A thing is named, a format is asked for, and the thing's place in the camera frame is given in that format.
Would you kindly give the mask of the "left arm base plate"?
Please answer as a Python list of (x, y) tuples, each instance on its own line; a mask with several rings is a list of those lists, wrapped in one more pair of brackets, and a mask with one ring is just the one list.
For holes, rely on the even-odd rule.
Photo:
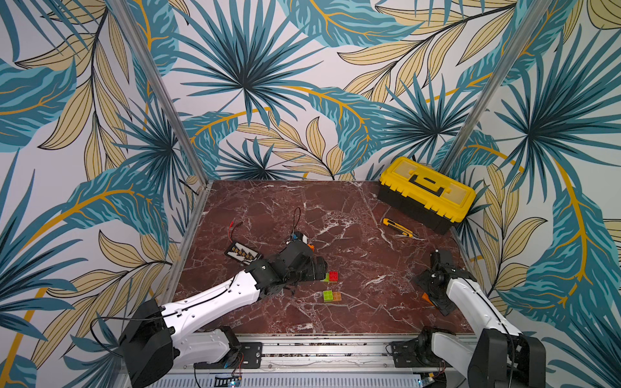
[(258, 370), (261, 366), (262, 350), (261, 342), (241, 343), (235, 345), (219, 361), (198, 362), (193, 366), (198, 370), (233, 370), (234, 367)]

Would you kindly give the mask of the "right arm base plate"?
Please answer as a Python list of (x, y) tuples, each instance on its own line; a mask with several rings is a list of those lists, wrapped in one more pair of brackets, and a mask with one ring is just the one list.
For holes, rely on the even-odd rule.
[(418, 344), (417, 339), (391, 342), (386, 351), (392, 356), (396, 368), (451, 367), (451, 364), (436, 356), (430, 346)]

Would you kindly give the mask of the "green 2x4 lego brick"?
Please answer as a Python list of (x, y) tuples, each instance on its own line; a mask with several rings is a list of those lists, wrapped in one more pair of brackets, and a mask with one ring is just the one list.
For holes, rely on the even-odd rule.
[(333, 291), (331, 291), (331, 290), (323, 291), (323, 301), (324, 302), (333, 302), (334, 301)]

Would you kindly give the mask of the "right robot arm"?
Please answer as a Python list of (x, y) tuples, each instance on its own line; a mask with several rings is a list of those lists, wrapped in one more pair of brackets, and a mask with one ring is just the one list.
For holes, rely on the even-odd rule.
[(424, 365), (445, 363), (470, 387), (545, 387), (546, 349), (499, 312), (469, 271), (454, 264), (450, 252), (430, 254), (430, 268), (414, 279), (424, 298), (443, 315), (459, 310), (477, 343), (462, 342), (451, 331), (426, 327), (414, 353)]

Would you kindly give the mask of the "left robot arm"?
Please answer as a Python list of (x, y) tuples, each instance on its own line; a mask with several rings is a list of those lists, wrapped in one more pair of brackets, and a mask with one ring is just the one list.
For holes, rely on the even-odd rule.
[(323, 281), (327, 274), (326, 260), (297, 239), (275, 255), (249, 261), (231, 279), (200, 294), (164, 305), (154, 299), (142, 303), (119, 339), (131, 385), (150, 386), (175, 367), (233, 365), (241, 344), (230, 328), (217, 328), (204, 341), (192, 342), (191, 335), (234, 310), (301, 282)]

